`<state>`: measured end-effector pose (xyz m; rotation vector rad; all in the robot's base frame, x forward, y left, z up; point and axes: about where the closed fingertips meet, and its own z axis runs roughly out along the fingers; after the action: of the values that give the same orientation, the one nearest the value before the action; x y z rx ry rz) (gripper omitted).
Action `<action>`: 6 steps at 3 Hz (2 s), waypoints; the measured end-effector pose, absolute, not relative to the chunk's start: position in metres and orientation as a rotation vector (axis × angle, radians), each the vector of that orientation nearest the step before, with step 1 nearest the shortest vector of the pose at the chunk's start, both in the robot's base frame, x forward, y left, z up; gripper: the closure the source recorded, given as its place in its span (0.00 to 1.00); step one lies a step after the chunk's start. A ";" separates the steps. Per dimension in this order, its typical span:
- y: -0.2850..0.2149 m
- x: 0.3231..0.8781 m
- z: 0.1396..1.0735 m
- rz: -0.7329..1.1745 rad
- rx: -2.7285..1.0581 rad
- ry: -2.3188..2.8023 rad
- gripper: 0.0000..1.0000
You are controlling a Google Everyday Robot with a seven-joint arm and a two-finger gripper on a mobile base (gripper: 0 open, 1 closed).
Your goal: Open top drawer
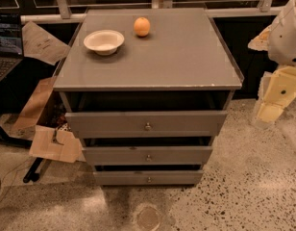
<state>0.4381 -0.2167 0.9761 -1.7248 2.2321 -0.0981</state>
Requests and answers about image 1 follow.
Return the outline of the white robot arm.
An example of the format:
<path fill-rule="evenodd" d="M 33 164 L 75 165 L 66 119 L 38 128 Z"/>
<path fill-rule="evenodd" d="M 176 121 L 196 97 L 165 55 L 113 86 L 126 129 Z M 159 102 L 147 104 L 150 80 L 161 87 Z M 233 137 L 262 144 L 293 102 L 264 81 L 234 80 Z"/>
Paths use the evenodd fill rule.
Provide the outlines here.
<path fill-rule="evenodd" d="M 265 72 L 259 84 L 254 123 L 273 124 L 296 98 L 296 0 L 289 0 L 273 22 L 251 39 L 248 47 L 266 51 L 278 66 Z"/>

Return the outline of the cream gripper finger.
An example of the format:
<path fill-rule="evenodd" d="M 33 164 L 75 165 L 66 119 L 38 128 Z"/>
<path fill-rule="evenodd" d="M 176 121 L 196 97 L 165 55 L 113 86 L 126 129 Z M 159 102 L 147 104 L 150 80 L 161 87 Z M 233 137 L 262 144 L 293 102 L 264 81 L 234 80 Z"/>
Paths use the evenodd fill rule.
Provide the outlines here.
<path fill-rule="evenodd" d="M 284 108 L 281 106 L 265 104 L 262 102 L 258 103 L 257 109 L 257 119 L 266 123 L 275 122 L 284 111 Z"/>

